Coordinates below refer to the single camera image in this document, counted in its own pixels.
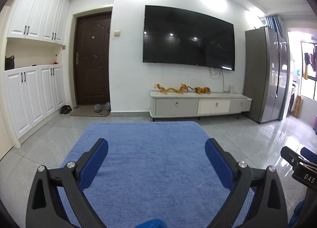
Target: purple object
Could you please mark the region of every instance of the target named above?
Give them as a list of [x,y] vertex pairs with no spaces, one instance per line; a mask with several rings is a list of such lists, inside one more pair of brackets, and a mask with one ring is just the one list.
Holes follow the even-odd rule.
[[316,119],[315,119],[315,122],[314,122],[314,125],[313,125],[313,130],[315,131],[317,128],[317,116],[316,116]]

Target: dragon figurine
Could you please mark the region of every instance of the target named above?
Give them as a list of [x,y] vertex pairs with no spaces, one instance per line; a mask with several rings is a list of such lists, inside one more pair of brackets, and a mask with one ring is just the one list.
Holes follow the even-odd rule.
[[183,94],[180,90],[178,89],[174,89],[172,87],[168,88],[168,89],[165,89],[164,87],[162,87],[161,85],[159,85],[158,83],[156,83],[154,85],[154,88],[158,88],[161,92],[163,92],[164,94],[167,94],[170,90],[176,92],[176,93],[179,93],[179,94]]
[[204,88],[197,87],[194,90],[198,94],[203,94],[203,93],[210,94],[210,88],[208,87],[204,87]]
[[182,83],[180,84],[180,91],[183,91],[183,90],[188,91],[188,88],[193,89],[192,87],[187,86],[186,84],[182,84]]

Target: brown door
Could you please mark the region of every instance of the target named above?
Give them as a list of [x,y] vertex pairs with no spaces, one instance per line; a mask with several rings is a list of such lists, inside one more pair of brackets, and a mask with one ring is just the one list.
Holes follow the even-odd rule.
[[110,102],[110,19],[111,13],[77,19],[74,51],[77,105]]

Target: light switch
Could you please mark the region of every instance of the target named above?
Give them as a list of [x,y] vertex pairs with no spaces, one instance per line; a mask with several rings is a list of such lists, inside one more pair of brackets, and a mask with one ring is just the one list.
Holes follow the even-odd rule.
[[121,31],[114,31],[114,34],[115,34],[115,37],[118,37],[118,36],[120,36]]

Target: shoes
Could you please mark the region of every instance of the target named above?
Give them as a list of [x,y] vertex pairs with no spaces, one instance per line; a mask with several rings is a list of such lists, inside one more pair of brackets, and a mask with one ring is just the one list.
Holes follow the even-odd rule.
[[69,114],[72,111],[72,108],[70,107],[70,105],[64,105],[61,107],[60,113],[61,114]]

